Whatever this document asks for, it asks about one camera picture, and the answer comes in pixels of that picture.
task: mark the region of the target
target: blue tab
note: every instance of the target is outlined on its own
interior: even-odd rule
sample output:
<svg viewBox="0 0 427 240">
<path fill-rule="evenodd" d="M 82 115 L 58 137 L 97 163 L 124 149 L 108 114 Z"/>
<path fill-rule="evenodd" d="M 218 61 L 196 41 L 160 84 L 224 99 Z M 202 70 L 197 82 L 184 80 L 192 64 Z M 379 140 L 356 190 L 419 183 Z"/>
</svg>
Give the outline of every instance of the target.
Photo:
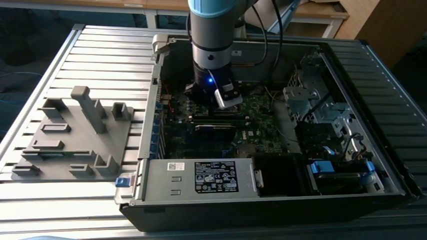
<svg viewBox="0 0 427 240">
<path fill-rule="evenodd" d="M 369 173 L 375 172 L 375 166 L 373 166 L 373 163 L 371 161 L 368 161 L 365 163 L 365 166 L 367 166 L 367 169 L 368 169 Z"/>
<path fill-rule="evenodd" d="M 116 188 L 128 188 L 128 187 L 130 187 L 130 178 L 117 177 L 114 179 L 114 187 Z"/>
<path fill-rule="evenodd" d="M 325 149 L 327 153 L 331 155 L 335 155 L 335 151 L 328 147 L 328 146 L 323 146 L 323 148 Z"/>
<path fill-rule="evenodd" d="M 313 174 L 331 174 L 335 173 L 331 161 L 315 161 L 311 165 L 311 171 Z"/>
</svg>

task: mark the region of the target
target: wooden cabinet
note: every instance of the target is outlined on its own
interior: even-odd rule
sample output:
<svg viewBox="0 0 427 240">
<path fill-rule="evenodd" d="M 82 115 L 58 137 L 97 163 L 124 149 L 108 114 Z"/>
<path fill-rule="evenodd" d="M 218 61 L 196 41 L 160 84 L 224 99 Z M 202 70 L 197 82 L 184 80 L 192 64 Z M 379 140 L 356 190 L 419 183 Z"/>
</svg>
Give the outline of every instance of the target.
<svg viewBox="0 0 427 240">
<path fill-rule="evenodd" d="M 340 0 L 349 18 L 335 38 L 367 40 L 391 68 L 427 31 L 427 0 Z"/>
</svg>

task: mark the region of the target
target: circuit board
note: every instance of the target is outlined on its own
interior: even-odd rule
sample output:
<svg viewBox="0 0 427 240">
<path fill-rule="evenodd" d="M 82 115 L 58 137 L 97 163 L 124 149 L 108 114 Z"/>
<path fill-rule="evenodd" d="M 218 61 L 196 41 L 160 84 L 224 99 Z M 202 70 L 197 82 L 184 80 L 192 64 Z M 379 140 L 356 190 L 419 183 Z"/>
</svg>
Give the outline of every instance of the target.
<svg viewBox="0 0 427 240">
<path fill-rule="evenodd" d="M 248 155 L 243 151 L 248 149 L 251 153 L 285 151 L 271 112 L 272 98 L 265 91 L 248 94 L 237 106 L 210 112 L 206 107 L 196 105 L 184 93 L 174 92 L 165 98 L 168 100 L 162 104 L 168 112 L 164 125 L 168 159 L 245 158 Z M 190 136 L 189 132 L 194 127 L 209 126 L 216 130 L 208 131 L 208 137 Z M 212 140 L 216 133 L 222 136 L 229 132 L 232 136 L 228 140 Z"/>
</svg>

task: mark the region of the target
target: power supply label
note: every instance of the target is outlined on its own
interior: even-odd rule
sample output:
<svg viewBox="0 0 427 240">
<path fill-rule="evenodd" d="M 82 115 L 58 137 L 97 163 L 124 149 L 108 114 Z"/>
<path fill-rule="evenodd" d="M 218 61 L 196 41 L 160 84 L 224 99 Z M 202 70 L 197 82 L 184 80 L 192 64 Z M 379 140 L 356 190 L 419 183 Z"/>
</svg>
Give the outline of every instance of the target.
<svg viewBox="0 0 427 240">
<path fill-rule="evenodd" d="M 233 161 L 194 162 L 193 171 L 197 194 L 239 192 L 236 163 Z"/>
</svg>

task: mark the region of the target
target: slotted metal surface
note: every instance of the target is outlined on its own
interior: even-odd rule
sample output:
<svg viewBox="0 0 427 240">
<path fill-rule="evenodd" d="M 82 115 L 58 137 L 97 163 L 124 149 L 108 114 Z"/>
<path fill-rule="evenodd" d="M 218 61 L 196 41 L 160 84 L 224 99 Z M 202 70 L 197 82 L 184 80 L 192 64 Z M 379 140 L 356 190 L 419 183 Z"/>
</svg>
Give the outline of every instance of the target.
<svg viewBox="0 0 427 240">
<path fill-rule="evenodd" d="M 295 239 L 295 235 L 300 234 L 307 239 L 319 239 L 320 236 L 360 239 L 371 238 L 372 234 L 377 234 L 376 238 L 395 237 L 401 234 L 400 229 L 412 234 L 425 233 L 427 200 L 423 199 L 401 209 L 384 210 L 340 224 L 148 234 L 138 232 L 118 212 L 112 182 L 12 182 L 12 167 L 20 160 L 21 150 L 29 144 L 44 118 L 44 113 L 37 110 L 42 98 L 65 98 L 65 104 L 77 105 L 69 98 L 74 85 L 88 86 L 92 89 L 90 97 L 100 98 L 104 106 L 112 106 L 113 102 L 120 101 L 136 109 L 121 170 L 136 169 L 153 65 L 150 43 L 157 33 L 185 34 L 184 31 L 161 29 L 86 26 L 69 35 L 69 43 L 54 59 L 50 72 L 46 72 L 45 85 L 41 86 L 29 115 L 17 121 L 21 124 L 17 125 L 16 134 L 9 136 L 5 153 L 0 155 L 0 181 L 5 182 L 0 184 L 0 233 L 5 234 L 1 239 L 33 236 L 165 239 L 176 235 L 188 239 L 202 238 L 205 234 L 218 239 L 267 235 L 289 235 Z M 299 37 L 289 40 L 324 41 L 331 45 L 396 153 L 409 167 L 419 186 L 427 189 L 427 131 L 421 125 L 423 118 L 365 46 L 352 40 Z"/>
</svg>

